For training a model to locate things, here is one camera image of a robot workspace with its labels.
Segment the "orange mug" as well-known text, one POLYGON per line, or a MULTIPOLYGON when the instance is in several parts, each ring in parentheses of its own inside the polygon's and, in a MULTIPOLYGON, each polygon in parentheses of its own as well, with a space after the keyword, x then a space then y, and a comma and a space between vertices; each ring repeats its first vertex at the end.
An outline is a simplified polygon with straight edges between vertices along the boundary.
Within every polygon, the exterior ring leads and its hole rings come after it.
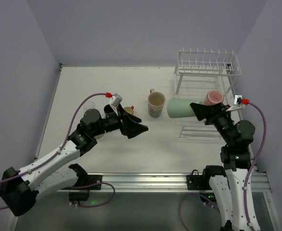
POLYGON ((124 107, 124 110, 130 114, 130 115, 134 115, 134 106, 127 106, 127 107, 124 107))

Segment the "mint green cup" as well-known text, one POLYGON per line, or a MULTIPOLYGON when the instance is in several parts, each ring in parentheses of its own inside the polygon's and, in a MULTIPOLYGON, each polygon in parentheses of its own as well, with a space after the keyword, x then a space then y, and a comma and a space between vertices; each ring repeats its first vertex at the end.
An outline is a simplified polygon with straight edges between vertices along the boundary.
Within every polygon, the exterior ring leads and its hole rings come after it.
POLYGON ((171 98, 167 103, 167 114, 170 118, 187 118, 195 117, 190 104, 204 104, 202 101, 194 101, 191 99, 171 98))

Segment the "cream mug with teal base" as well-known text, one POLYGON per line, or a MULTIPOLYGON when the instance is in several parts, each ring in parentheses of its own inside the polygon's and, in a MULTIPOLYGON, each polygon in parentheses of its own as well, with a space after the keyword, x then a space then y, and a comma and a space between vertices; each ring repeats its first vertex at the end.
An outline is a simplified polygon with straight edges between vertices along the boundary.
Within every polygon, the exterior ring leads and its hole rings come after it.
POLYGON ((161 116, 166 98, 163 93, 150 89, 148 96, 148 113, 150 117, 158 118, 161 116))

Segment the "dark blue mug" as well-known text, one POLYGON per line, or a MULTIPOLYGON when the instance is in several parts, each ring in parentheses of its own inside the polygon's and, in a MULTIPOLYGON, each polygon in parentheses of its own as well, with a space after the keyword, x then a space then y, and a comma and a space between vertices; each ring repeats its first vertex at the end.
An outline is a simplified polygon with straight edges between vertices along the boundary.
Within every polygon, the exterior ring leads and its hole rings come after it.
POLYGON ((104 113, 106 118, 117 116, 117 113, 114 111, 114 109, 108 104, 104 107, 104 113))

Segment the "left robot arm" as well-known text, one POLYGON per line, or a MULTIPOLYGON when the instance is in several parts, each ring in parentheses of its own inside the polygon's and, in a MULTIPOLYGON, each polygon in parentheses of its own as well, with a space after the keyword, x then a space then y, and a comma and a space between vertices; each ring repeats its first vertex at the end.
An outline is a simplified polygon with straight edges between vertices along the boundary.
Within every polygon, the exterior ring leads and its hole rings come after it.
POLYGON ((132 139, 148 131, 140 118, 127 113, 122 106, 113 110, 107 105, 105 109, 105 117, 96 109, 87 110, 76 130, 43 158, 19 170, 10 167, 4 171, 0 197, 16 217, 28 212, 40 197, 62 188, 76 187, 86 174, 83 168, 70 165, 66 172, 57 174, 56 171, 89 152, 97 144, 97 136, 119 130, 132 139))

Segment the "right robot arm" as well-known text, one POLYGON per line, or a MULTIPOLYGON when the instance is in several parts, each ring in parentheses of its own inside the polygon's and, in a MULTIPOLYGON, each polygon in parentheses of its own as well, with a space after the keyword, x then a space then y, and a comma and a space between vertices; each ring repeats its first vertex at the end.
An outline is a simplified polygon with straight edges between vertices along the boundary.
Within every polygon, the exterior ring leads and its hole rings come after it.
POLYGON ((225 141, 220 159, 223 166, 206 166, 203 177, 213 190, 220 211, 222 231, 258 231, 251 190, 251 157, 249 145, 253 142, 255 126, 247 121, 237 123, 231 118, 233 107, 218 103, 203 105, 191 103, 197 120, 213 125, 225 141))

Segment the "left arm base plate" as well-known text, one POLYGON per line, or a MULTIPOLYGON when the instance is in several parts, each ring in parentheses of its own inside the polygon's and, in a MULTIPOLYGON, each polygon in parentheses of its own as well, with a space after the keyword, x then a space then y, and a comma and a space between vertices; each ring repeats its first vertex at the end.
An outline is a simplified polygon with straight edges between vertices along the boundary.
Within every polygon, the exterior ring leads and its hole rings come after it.
POLYGON ((83 175, 79 176, 77 182, 69 187, 71 190, 100 190, 103 176, 94 174, 94 175, 83 175))

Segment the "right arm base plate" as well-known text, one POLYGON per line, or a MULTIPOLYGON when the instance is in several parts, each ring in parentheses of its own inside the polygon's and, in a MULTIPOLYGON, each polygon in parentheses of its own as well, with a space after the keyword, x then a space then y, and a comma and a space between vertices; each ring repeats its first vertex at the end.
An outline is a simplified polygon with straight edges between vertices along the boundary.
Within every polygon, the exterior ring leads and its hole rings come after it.
POLYGON ((209 179, 203 174, 200 174, 197 169, 194 169, 191 174, 186 176, 187 189, 189 191, 208 191, 211 190, 209 186, 209 179))

